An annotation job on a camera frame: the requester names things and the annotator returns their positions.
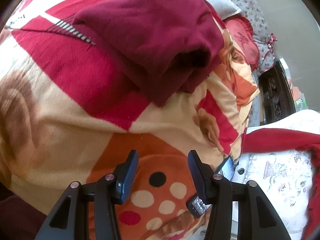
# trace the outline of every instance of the white pillow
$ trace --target white pillow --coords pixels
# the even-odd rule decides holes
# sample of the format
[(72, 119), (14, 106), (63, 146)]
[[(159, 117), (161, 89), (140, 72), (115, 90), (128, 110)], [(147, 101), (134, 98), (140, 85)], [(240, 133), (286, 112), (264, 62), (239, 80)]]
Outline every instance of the white pillow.
[(222, 20), (241, 12), (241, 9), (233, 2), (231, 2), (231, 0), (206, 1), (212, 5), (212, 7), (217, 11), (217, 14), (219, 14)]

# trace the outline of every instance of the device screen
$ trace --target device screen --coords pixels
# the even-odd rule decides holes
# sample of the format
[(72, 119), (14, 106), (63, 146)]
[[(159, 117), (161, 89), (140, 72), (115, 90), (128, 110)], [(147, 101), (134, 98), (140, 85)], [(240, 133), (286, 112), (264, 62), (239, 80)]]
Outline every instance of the device screen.
[[(219, 173), (228, 180), (232, 179), (234, 172), (233, 162), (230, 157), (225, 159), (216, 170), (216, 173)], [(188, 210), (196, 218), (201, 217), (210, 206), (211, 205), (205, 205), (197, 194), (192, 196), (192, 198), (187, 202)]]

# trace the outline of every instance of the patterned blanket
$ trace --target patterned blanket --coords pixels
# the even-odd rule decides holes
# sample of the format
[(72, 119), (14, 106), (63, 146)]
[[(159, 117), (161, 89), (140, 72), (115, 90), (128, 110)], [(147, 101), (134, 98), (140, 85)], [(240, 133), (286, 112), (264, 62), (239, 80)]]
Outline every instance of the patterned blanket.
[(208, 221), (208, 212), (195, 219), (186, 210), (195, 194), (187, 154), (195, 149), (213, 168), (226, 155), (239, 157), (259, 93), (250, 66), (212, 9), (225, 42), (222, 63), (193, 94), (174, 93), (158, 108), (105, 67), (106, 55), (88, 37), (56, 33), (72, 30), (61, 20), (66, 8), (80, 9), (84, 1), (25, 0), (6, 25), (0, 182), (48, 214), (70, 182), (96, 181), (135, 149), (131, 196), (116, 206), (123, 239), (186, 238)]

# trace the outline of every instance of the metal screw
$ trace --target metal screw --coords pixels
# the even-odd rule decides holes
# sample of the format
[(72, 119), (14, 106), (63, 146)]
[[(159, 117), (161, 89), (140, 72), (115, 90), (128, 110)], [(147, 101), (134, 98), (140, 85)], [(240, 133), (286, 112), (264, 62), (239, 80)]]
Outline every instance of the metal screw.
[(70, 184), (70, 187), (72, 187), (72, 188), (76, 188), (76, 187), (78, 187), (79, 186), (79, 182), (77, 182), (77, 181), (74, 181), (74, 182), (72, 182), (71, 184)]
[(113, 174), (107, 174), (105, 177), (104, 177), (106, 180), (113, 180), (115, 178), (115, 176)]
[(220, 174), (214, 174), (213, 178), (216, 180), (220, 180), (220, 179), (222, 179), (222, 176)]
[(256, 183), (254, 180), (250, 180), (250, 181), (249, 181), (249, 185), (250, 185), (251, 187), (256, 187), (256, 186), (257, 186), (257, 183)]

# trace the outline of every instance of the black polka dot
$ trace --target black polka dot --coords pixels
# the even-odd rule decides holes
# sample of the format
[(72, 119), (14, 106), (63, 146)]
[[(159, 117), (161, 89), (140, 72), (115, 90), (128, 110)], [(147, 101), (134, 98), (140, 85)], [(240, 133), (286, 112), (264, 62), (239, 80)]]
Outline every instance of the black polka dot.
[(157, 171), (149, 177), (149, 184), (153, 187), (161, 187), (165, 184), (167, 177), (163, 172)]

